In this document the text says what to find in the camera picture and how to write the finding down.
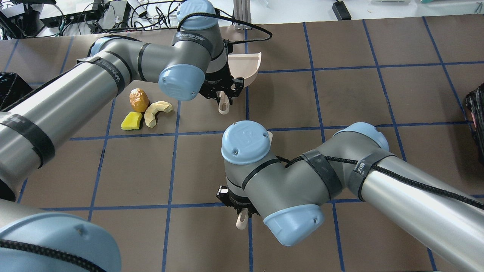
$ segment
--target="beige plastic dustpan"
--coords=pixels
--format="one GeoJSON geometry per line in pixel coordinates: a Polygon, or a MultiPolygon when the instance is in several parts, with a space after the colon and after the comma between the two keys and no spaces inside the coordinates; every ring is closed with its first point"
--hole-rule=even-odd
{"type": "MultiPolygon", "coordinates": [[[[257,72],[259,71],[261,59],[262,53],[229,55],[228,66],[230,68],[230,73],[234,78],[243,77],[244,87],[247,87],[254,82],[257,72]]],[[[218,112],[221,114],[227,114],[230,110],[228,97],[222,91],[219,92],[218,95],[220,97],[218,112]]]]}

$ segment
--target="brown tile floor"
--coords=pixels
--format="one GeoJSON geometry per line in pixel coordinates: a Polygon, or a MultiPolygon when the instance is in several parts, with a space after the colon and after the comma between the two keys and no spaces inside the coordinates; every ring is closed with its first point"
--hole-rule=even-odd
{"type": "MultiPolygon", "coordinates": [[[[199,96],[179,106],[157,84],[135,81],[112,111],[112,103],[106,105],[29,177],[21,203],[106,228],[118,241],[124,272],[432,270],[425,246],[368,204],[355,202],[348,190],[323,205],[325,224],[293,248],[279,245],[259,217],[248,230],[237,230],[235,212],[220,207],[214,196],[225,182],[221,132],[247,117],[273,131],[273,151],[287,158],[353,122],[381,125],[400,158],[483,196],[484,167],[476,162],[455,96],[462,100],[484,81],[478,35],[484,17],[426,22],[444,66],[422,18],[268,25],[274,38],[247,47],[262,52],[263,72],[225,116],[214,101],[199,96]],[[373,52],[378,64],[387,66],[377,67],[373,52]],[[174,111],[158,114],[154,129],[122,131],[133,88],[143,88],[152,101],[171,102],[174,111]]],[[[232,40],[245,36],[231,28],[222,33],[232,40]]],[[[256,30],[247,34],[263,36],[256,30]]],[[[162,31],[129,35],[159,44],[171,40],[162,31]]],[[[0,68],[38,86],[84,57],[97,37],[21,40],[16,47],[15,41],[2,41],[0,68]]],[[[235,51],[242,53],[245,46],[235,51]]],[[[434,259],[439,270],[456,271],[435,254],[434,259]]]]}

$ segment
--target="yellow toy food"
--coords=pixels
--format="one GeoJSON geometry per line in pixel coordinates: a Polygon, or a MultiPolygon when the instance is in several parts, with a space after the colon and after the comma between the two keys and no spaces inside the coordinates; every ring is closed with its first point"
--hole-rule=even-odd
{"type": "Polygon", "coordinates": [[[153,128],[156,125],[156,119],[154,115],[158,113],[158,111],[170,112],[173,110],[173,106],[165,101],[158,101],[151,104],[145,112],[145,124],[153,128]]]}
{"type": "Polygon", "coordinates": [[[139,123],[143,114],[141,112],[130,111],[121,123],[122,130],[136,130],[139,129],[139,123]]]}
{"type": "Polygon", "coordinates": [[[140,88],[131,90],[129,94],[129,103],[136,112],[144,112],[150,105],[150,100],[145,91],[140,88]]]}

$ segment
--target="white floor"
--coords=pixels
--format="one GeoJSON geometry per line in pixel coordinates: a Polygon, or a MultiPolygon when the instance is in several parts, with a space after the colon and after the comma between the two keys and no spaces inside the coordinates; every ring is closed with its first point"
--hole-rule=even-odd
{"type": "MultiPolygon", "coordinates": [[[[403,1],[406,2],[378,3],[375,0],[344,0],[344,3],[353,19],[484,13],[484,8],[478,9],[479,3],[482,3],[483,0],[434,0],[427,4],[420,3],[420,0],[403,1]]],[[[232,13],[232,0],[211,0],[211,2],[215,7],[229,14],[232,13]]],[[[334,21],[336,16],[332,11],[333,2],[335,0],[251,0],[251,19],[255,24],[334,21]]],[[[163,12],[167,12],[168,5],[159,4],[159,8],[163,12]]],[[[148,12],[150,16],[156,14],[154,5],[149,6],[148,12]]],[[[220,26],[230,25],[225,21],[220,21],[219,24],[220,26]]],[[[80,24],[80,28],[82,33],[89,33],[89,29],[84,23],[80,24]]],[[[39,36],[56,32],[57,28],[45,28],[39,36]]],[[[77,27],[70,26],[65,35],[79,35],[77,27]]]]}

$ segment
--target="black power adapter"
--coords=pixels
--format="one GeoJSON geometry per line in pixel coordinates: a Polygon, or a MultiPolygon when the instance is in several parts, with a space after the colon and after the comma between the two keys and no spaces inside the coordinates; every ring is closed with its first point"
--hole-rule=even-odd
{"type": "Polygon", "coordinates": [[[343,1],[336,0],[336,2],[333,3],[333,12],[334,15],[336,15],[336,18],[338,18],[338,21],[351,20],[351,15],[343,1]]]}

